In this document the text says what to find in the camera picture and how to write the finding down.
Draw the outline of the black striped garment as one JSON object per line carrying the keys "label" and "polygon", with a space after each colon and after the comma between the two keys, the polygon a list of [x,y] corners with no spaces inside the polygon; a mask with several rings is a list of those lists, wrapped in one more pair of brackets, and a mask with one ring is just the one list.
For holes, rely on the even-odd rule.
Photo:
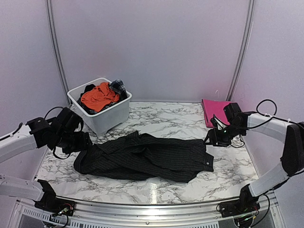
{"label": "black striped garment", "polygon": [[135,131],[81,151],[74,169],[111,179],[143,181],[160,177],[188,183],[202,171],[213,172],[213,161],[202,139],[157,138]]}

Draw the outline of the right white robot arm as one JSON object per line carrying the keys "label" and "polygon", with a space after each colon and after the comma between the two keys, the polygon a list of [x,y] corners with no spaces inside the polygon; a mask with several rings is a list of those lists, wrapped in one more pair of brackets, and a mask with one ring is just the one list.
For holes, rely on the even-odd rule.
{"label": "right white robot arm", "polygon": [[249,135],[248,149],[260,177],[244,186],[235,208],[245,213],[260,196],[276,190],[304,171],[304,124],[256,112],[226,112],[229,124],[223,126],[216,117],[206,142],[227,147],[238,135]]}

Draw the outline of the magenta pink trousers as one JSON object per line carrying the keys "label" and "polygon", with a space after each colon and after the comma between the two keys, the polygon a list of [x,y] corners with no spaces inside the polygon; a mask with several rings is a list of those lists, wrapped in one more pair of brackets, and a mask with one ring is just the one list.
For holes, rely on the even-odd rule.
{"label": "magenta pink trousers", "polygon": [[204,112],[205,125],[207,128],[212,128],[211,118],[215,115],[219,120],[225,124],[229,124],[224,107],[229,105],[229,101],[213,101],[208,99],[202,99],[201,106]]}

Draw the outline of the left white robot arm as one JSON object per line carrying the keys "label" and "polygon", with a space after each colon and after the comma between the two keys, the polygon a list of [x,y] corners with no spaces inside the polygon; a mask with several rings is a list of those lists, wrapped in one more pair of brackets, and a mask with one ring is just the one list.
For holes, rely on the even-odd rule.
{"label": "left white robot arm", "polygon": [[[92,142],[88,133],[76,130],[79,125],[83,126],[83,121],[62,121],[55,117],[47,120],[39,117],[20,124],[17,130],[0,139],[0,162],[44,146],[53,151],[59,147],[68,155],[86,150]],[[41,202],[49,211],[60,207],[54,190],[44,180],[24,180],[1,174],[0,194]]]}

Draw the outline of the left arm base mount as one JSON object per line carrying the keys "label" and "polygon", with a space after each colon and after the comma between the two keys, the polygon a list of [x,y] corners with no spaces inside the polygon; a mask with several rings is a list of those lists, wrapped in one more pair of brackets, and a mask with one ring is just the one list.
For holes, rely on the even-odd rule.
{"label": "left arm base mount", "polygon": [[42,198],[35,201],[35,207],[59,215],[59,212],[67,209],[63,214],[72,216],[76,203],[72,200],[58,198],[51,185],[46,180],[38,179],[42,187]]}

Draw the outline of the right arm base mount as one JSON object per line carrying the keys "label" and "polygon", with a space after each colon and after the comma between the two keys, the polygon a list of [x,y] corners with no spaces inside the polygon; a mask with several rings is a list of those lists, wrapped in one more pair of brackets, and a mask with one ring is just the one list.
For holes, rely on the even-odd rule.
{"label": "right arm base mount", "polygon": [[217,205],[216,210],[223,218],[246,214],[250,212],[257,212],[260,209],[258,201],[250,202],[246,205],[241,205],[240,200],[224,201]]}

